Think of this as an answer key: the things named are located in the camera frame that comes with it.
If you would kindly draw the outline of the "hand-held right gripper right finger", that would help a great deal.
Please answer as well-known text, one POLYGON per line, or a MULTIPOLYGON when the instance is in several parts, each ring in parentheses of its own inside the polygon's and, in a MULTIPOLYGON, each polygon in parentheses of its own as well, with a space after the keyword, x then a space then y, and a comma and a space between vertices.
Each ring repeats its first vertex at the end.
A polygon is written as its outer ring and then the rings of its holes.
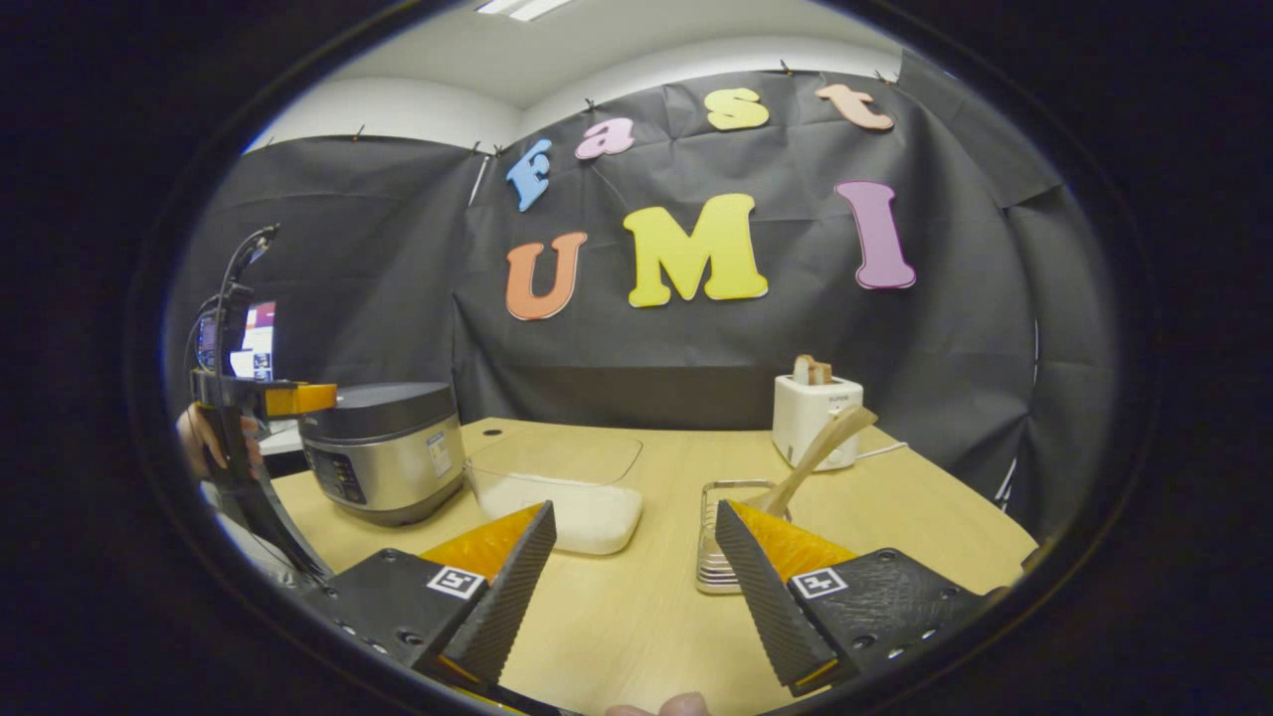
POLYGON ((913 661, 995 598, 964 589, 896 548, 850 553, 738 499, 718 503, 715 540, 770 666, 792 696, 913 661))

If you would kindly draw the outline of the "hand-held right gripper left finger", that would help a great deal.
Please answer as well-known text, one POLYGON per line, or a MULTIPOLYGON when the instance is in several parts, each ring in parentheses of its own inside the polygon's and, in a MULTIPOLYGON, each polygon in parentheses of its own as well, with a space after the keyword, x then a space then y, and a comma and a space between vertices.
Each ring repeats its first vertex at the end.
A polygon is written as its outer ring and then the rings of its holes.
POLYGON ((300 599, 378 655, 449 685, 496 684, 558 539, 541 499, 418 555, 384 548, 300 599))

